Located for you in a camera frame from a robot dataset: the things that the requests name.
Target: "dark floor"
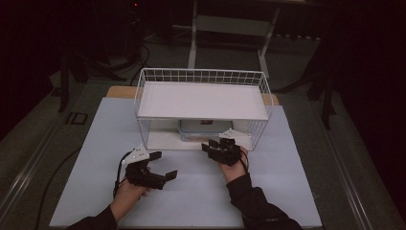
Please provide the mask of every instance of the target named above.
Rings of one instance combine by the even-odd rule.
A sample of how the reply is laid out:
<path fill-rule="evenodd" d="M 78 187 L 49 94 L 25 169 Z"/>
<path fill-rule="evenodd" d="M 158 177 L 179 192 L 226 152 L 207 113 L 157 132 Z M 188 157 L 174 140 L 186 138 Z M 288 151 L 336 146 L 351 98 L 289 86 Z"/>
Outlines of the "dark floor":
<path fill-rule="evenodd" d="M 180 38 L 179 42 L 175 39 L 174 43 L 167 44 L 159 35 L 149 37 L 145 43 L 150 51 L 147 64 L 186 68 L 190 47 L 185 42 L 187 39 Z M 266 55 L 271 88 L 299 79 L 317 45 L 317 40 L 272 39 Z M 129 84 L 138 68 L 118 72 L 128 79 L 125 82 L 101 79 L 97 74 L 93 74 L 86 84 L 71 80 L 70 103 L 64 113 L 57 112 L 59 98 L 48 96 L 0 143 L 0 196 L 2 200 L 7 199 L 1 210 L 6 210 L 5 203 L 10 205 L 8 212 L 1 214 L 1 229 L 34 228 L 41 198 L 53 172 L 83 143 L 108 88 Z M 259 64 L 256 50 L 205 46 L 197 49 L 196 68 L 259 70 Z M 58 74 L 52 76 L 56 84 Z M 310 101 L 305 95 L 308 86 L 277 96 L 286 113 L 325 229 L 406 229 L 340 95 L 334 94 L 332 103 L 336 115 L 330 116 L 331 131 L 327 131 L 320 118 L 321 102 Z M 87 122 L 84 125 L 66 124 L 70 112 L 88 114 Z M 40 229 L 51 229 L 49 221 L 75 159 L 75 155 L 68 159 L 53 178 L 44 196 Z M 36 161 L 36 167 L 30 168 L 33 161 Z M 17 183 L 21 188 L 12 190 L 17 178 L 24 179 L 24 183 Z M 8 191 L 20 193 L 9 195 Z"/>

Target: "human hand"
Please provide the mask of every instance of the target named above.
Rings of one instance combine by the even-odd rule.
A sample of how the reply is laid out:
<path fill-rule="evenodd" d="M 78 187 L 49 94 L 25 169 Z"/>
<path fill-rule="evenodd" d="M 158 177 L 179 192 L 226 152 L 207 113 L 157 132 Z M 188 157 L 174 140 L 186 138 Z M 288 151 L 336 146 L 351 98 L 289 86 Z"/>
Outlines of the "human hand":
<path fill-rule="evenodd" d="M 125 178 L 120 184 L 119 190 L 110 204 L 110 209 L 116 222 L 131 210 L 141 196 L 147 196 L 147 192 L 149 191 L 149 188 L 135 186 L 129 183 Z"/>
<path fill-rule="evenodd" d="M 243 152 L 243 153 L 241 153 L 241 160 L 242 160 L 242 162 L 244 162 L 245 167 L 242 165 L 242 162 L 240 162 L 240 161 L 237 161 L 233 166 L 228 166 L 225 164 L 218 163 L 218 166 L 221 169 L 221 171 L 223 172 L 224 178 L 227 183 L 246 174 L 245 168 L 247 167 L 248 150 L 245 149 L 244 147 L 240 147 L 240 148 L 241 148 L 241 151 Z"/>

